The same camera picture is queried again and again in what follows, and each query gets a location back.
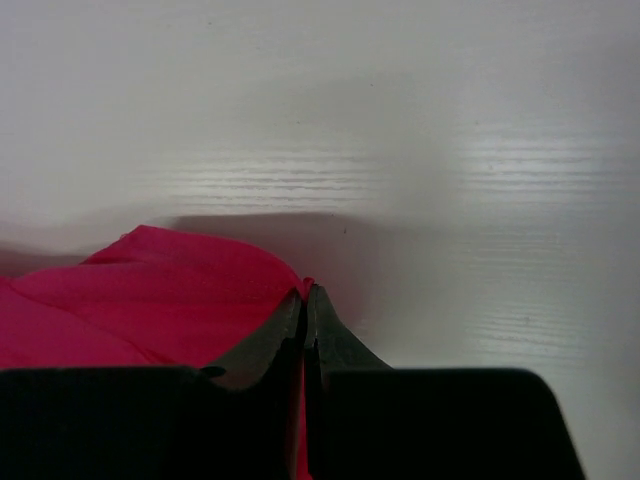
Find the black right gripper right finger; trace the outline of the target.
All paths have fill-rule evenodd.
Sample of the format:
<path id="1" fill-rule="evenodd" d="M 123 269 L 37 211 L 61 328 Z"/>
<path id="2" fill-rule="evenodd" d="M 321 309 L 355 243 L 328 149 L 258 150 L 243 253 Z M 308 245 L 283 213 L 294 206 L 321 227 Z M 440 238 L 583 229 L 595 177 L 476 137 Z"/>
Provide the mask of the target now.
<path id="1" fill-rule="evenodd" d="M 556 397 L 512 368 L 395 369 L 314 286 L 306 308 L 314 479 L 581 479 Z"/>

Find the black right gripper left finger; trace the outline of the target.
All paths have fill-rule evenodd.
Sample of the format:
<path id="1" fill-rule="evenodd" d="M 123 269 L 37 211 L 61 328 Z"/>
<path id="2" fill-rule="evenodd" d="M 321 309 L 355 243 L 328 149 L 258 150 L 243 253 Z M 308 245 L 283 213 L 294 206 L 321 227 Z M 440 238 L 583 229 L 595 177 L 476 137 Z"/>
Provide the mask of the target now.
<path id="1" fill-rule="evenodd" d="M 291 479 L 303 302 L 202 368 L 5 369 L 5 479 Z"/>

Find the pink t-shirt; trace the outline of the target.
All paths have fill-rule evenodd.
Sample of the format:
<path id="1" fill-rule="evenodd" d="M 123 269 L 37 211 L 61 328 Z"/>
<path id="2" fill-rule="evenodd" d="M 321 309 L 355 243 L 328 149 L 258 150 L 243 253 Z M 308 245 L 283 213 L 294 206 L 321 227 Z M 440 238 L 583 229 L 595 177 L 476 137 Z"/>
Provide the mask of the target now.
<path id="1" fill-rule="evenodd" d="M 140 226 L 81 263 L 1 280 L 5 369 L 202 368 L 312 280 L 257 247 Z"/>

